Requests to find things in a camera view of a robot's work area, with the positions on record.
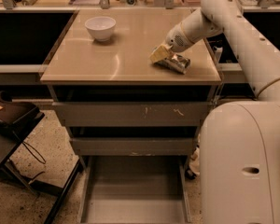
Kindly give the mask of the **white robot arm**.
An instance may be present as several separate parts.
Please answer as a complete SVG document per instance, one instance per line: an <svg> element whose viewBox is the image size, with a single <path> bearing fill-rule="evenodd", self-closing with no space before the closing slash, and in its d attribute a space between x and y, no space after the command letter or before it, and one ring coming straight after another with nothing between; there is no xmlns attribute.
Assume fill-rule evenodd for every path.
<svg viewBox="0 0 280 224"><path fill-rule="evenodd" d="M150 59L224 34L256 98L213 109L200 132L203 224L280 224L280 51L235 0L201 0Z"/></svg>

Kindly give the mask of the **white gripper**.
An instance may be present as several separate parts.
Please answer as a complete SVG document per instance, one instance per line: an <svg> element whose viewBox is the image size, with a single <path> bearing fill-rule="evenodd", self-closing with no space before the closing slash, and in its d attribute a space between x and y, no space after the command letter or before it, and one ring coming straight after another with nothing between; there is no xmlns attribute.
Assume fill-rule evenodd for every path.
<svg viewBox="0 0 280 224"><path fill-rule="evenodd" d="M169 31L165 37L165 43L167 45L160 44L150 54L150 60L153 63L170 58L174 55L174 52L183 52L193 45L184 34L180 24Z"/></svg>

